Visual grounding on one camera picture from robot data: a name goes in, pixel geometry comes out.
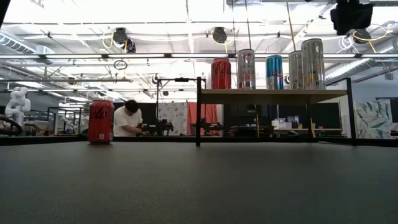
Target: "wooden shelf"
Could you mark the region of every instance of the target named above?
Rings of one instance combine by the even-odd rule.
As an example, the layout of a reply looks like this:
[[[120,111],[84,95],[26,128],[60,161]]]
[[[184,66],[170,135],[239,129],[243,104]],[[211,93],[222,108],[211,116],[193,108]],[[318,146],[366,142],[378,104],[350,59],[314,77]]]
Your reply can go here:
[[[201,90],[201,103],[306,105],[344,95],[346,90]]]

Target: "person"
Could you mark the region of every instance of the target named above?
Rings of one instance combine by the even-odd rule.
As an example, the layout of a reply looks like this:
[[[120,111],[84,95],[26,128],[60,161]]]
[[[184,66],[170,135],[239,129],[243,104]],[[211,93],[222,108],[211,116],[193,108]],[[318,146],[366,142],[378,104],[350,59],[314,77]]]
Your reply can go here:
[[[141,110],[135,100],[125,102],[114,112],[113,134],[117,137],[130,137],[137,134],[148,135],[138,128],[142,124]]]

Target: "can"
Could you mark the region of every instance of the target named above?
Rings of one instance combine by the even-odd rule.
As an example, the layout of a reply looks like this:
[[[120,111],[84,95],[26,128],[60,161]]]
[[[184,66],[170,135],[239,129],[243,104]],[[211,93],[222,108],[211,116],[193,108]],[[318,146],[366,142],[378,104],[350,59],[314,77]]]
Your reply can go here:
[[[301,51],[289,54],[289,81],[291,90],[303,90],[303,62]]]
[[[113,139],[113,103],[108,100],[94,100],[88,118],[88,141],[109,143]]]
[[[216,58],[211,64],[211,88],[231,88],[231,63],[227,58]]]
[[[284,73],[282,71],[282,56],[273,55],[266,59],[267,65],[267,89],[283,90]]]
[[[309,39],[301,44],[304,89],[324,90],[325,64],[321,39]]]
[[[254,51],[244,49],[238,52],[238,89],[256,89],[256,62]]]

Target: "dark gray table surface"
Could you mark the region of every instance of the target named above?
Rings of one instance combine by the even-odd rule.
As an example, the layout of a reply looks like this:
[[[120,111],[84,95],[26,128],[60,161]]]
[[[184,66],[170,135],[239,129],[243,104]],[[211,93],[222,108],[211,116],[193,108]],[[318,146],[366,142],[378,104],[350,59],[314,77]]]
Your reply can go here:
[[[398,149],[0,147],[0,223],[398,223]]]

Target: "white shirt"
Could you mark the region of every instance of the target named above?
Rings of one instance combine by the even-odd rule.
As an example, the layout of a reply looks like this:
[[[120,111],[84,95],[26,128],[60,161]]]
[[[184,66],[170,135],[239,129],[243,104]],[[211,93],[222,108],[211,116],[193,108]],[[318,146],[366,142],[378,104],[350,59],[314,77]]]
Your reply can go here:
[[[114,122],[113,134],[114,134],[114,136],[117,136],[117,137],[135,136],[135,134],[123,130],[122,127],[125,125],[137,127],[138,124],[142,123],[142,116],[141,116],[140,109],[138,109],[137,112],[134,113],[132,116],[129,116],[128,114],[126,114],[126,112],[124,112],[125,108],[126,107],[122,106],[114,112],[114,119],[113,119],[113,122]]]

